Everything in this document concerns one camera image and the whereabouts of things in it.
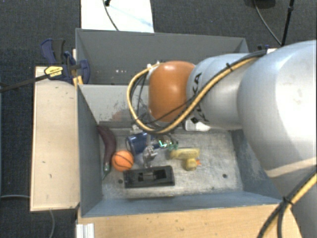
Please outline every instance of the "gray bin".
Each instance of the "gray bin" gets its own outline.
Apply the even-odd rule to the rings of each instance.
[[[117,149],[125,148],[125,138],[130,135],[132,122],[125,99],[126,85],[131,76],[157,60],[198,63],[210,56],[245,53],[248,50],[244,39],[77,29],[76,50],[77,59],[88,59],[92,67],[90,84],[80,85],[77,95],[82,217],[279,202],[277,190],[241,130],[186,132],[177,129],[175,137],[180,146],[201,149],[202,165],[193,172],[187,172],[182,168],[181,160],[169,160],[161,151],[153,166],[171,165],[175,186],[125,189],[119,182],[123,174],[116,170],[102,181],[104,146],[97,124],[110,127],[117,139]],[[146,101],[147,89],[143,92],[142,98]],[[133,168],[141,165],[141,160],[136,158]]]

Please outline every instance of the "orange object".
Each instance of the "orange object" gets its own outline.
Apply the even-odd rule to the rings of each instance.
[[[133,155],[129,151],[117,151],[111,160],[112,166],[118,171],[129,170],[134,163]]]
[[[149,110],[155,119],[161,118],[187,101],[187,81],[194,67],[195,65],[190,62],[168,61],[153,71],[149,82]],[[160,121],[174,120],[184,107],[186,105],[163,117]]]

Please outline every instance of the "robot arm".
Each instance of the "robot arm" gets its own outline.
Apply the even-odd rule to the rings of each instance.
[[[143,124],[129,101],[137,79],[153,68],[136,75],[128,87],[131,114],[143,130],[168,133],[189,115],[210,128],[242,129],[281,195],[316,167],[316,41],[267,55],[227,54],[196,66],[169,62],[154,67],[149,110],[160,127]],[[302,236],[315,237],[315,186],[294,205],[293,213]]]

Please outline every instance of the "small basketball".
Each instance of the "small basketball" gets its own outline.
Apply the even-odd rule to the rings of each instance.
[[[118,171],[129,170],[134,163],[133,155],[129,151],[117,151],[113,157],[111,164]]]

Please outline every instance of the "blue clamp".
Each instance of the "blue clamp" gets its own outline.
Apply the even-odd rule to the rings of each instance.
[[[48,61],[49,65],[58,65],[63,68],[62,74],[49,77],[51,80],[62,80],[72,84],[72,70],[77,70],[77,75],[81,75],[84,84],[88,84],[90,78],[90,67],[86,59],[80,60],[76,65],[76,60],[69,51],[64,52],[65,40],[46,39],[40,44],[42,56]]]

